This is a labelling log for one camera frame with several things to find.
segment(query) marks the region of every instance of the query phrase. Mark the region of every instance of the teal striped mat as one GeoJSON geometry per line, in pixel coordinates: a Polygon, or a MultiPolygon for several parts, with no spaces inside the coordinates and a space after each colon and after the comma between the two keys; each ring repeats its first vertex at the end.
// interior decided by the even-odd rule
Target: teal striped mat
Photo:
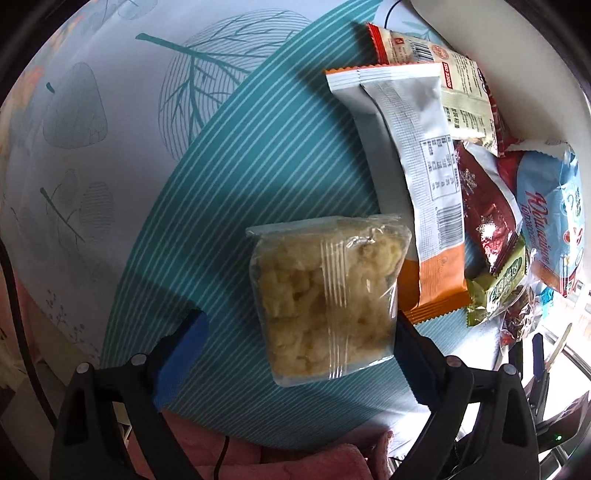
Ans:
{"type": "MultiPolygon", "coordinates": [[[[378,0],[351,0],[289,39],[200,131],[156,201],[128,260],[102,363],[149,351],[192,307],[212,319],[209,342],[172,405],[206,427],[283,448],[311,449],[395,408],[408,386],[396,362],[280,388],[256,316],[245,228],[378,211],[352,118],[323,70],[375,61],[365,21],[378,0]]],[[[421,326],[451,351],[457,312],[421,326]]]]}

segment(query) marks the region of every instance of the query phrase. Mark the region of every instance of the pile of snacks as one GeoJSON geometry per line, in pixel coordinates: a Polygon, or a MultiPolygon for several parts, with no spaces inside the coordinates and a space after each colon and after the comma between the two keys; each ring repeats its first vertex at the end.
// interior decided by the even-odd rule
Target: pile of snacks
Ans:
{"type": "Polygon", "coordinates": [[[355,120],[382,215],[249,229],[255,299],[282,386],[390,358],[398,308],[420,323],[465,307],[469,326],[500,317],[501,344],[518,342],[548,287],[571,292],[583,256],[570,146],[514,138],[473,60],[368,27],[378,64],[326,79],[355,120]],[[486,262],[468,279],[465,234],[486,262]]]}

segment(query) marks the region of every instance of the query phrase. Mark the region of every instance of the yellow food pieces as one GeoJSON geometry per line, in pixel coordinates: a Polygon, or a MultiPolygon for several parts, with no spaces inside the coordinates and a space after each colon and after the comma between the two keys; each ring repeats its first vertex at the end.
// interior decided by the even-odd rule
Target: yellow food pieces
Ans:
{"type": "Polygon", "coordinates": [[[262,240],[255,286],[276,376],[336,378],[392,354],[392,291],[405,254],[396,232],[337,232],[262,240]]]}

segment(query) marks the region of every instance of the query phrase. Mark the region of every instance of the nutrition label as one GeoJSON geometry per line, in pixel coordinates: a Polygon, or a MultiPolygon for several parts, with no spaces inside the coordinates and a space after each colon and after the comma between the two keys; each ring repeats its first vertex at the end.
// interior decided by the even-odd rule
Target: nutrition label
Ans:
{"type": "Polygon", "coordinates": [[[453,195],[460,191],[460,177],[449,136],[430,138],[421,142],[429,177],[431,199],[453,195]]]}

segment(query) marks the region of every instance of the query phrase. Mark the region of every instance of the screw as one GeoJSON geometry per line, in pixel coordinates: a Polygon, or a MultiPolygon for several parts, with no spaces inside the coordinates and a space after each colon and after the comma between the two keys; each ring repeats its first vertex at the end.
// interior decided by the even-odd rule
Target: screw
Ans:
{"type": "Polygon", "coordinates": [[[450,367],[457,368],[462,366],[462,361],[455,355],[447,356],[446,362],[450,367]]]}
{"type": "Polygon", "coordinates": [[[80,365],[76,367],[76,371],[80,374],[85,374],[86,372],[88,372],[89,368],[90,365],[88,363],[82,362],[80,365]]]}
{"type": "Polygon", "coordinates": [[[517,369],[511,364],[503,365],[503,370],[507,375],[515,375],[517,373],[517,369]]]}
{"type": "Polygon", "coordinates": [[[146,357],[143,353],[136,353],[133,357],[131,357],[131,364],[134,367],[137,367],[146,363],[147,359],[148,357],[146,357]]]}

